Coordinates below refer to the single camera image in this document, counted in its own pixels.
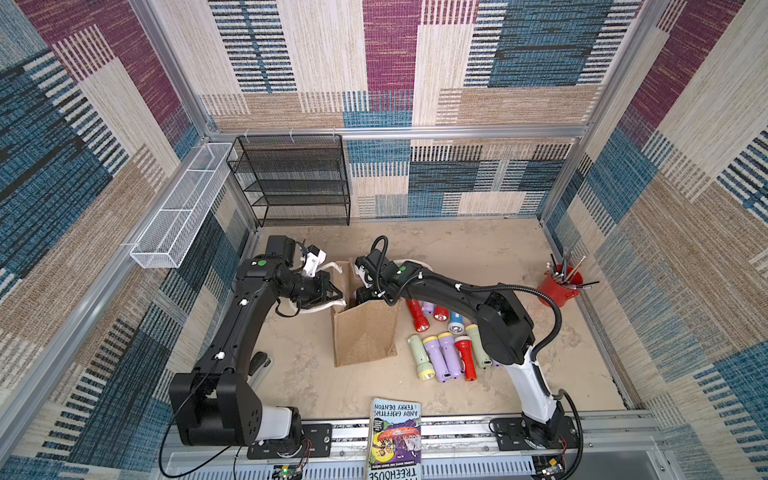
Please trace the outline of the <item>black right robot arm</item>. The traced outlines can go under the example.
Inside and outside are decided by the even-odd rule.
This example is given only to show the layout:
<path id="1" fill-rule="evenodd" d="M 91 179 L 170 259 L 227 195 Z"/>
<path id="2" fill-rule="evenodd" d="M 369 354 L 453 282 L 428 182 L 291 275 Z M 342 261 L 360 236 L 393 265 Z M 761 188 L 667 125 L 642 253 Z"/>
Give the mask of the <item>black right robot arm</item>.
<path id="1" fill-rule="evenodd" d="M 473 320 L 483 350 L 512 379 L 521 401 L 526 442 L 538 448 L 556 443 L 565 413 L 537 361 L 539 351 L 562 326 L 562 313 L 550 297 L 522 285 L 469 285 L 411 261 L 397 265 L 378 249 L 356 258 L 354 270 L 365 285 L 363 301 L 383 300 L 390 305 L 399 299 L 425 301 Z M 534 322 L 518 293 L 534 295 L 551 307 L 554 326 L 543 340 L 535 340 Z"/>

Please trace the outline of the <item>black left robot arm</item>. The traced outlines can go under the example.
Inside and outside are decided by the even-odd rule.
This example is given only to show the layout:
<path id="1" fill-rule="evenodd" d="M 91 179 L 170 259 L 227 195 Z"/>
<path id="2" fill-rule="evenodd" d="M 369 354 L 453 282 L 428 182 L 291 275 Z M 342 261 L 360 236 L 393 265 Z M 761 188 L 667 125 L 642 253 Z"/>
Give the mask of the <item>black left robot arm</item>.
<path id="1" fill-rule="evenodd" d="M 213 340 L 189 373 L 177 373 L 169 398 L 186 446 L 264 446 L 284 455 L 304 441 L 292 407 L 262 403 L 249 379 L 254 347 L 268 314 L 288 300 L 297 310 L 330 307 L 343 299 L 321 270 L 326 254 L 284 235 L 268 238 L 264 253 L 242 263 L 230 306 Z"/>

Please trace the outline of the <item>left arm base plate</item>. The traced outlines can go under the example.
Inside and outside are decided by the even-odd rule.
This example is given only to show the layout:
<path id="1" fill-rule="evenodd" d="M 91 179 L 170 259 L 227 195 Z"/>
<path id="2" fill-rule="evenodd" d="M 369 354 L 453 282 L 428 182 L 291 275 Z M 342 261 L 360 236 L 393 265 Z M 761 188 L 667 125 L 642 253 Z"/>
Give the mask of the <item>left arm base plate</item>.
<path id="1" fill-rule="evenodd" d="M 300 460 L 327 458 L 330 456 L 333 440 L 331 423 L 303 424 L 294 429 L 287 438 L 278 440 L 260 440 L 250 446 L 247 452 L 249 460 Z"/>

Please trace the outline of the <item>brown jute tote bag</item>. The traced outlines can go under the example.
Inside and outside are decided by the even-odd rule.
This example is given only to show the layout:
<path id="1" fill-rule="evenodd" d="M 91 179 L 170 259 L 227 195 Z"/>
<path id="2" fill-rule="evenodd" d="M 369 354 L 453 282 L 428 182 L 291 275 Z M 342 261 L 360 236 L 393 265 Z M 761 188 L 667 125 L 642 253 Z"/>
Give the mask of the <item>brown jute tote bag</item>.
<path id="1" fill-rule="evenodd" d="M 331 274 L 332 283 L 344 293 L 346 306 L 324 303 L 302 312 L 329 317 L 334 365 L 344 367 L 395 356 L 395 334 L 405 312 L 405 301 L 401 299 L 393 306 L 380 300 L 358 304 L 355 291 L 362 281 L 355 276 L 352 261 L 328 262 L 319 271 Z"/>

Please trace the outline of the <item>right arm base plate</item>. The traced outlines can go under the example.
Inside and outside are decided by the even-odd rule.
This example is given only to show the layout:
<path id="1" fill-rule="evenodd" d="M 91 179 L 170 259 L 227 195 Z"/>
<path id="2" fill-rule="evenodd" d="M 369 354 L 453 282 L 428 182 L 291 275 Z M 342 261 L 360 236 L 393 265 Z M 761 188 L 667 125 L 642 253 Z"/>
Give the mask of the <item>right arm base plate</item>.
<path id="1" fill-rule="evenodd" d="M 573 419 L 563 416 L 542 424 L 524 415 L 501 417 L 489 422 L 501 451 L 533 451 L 577 448 L 582 444 Z"/>

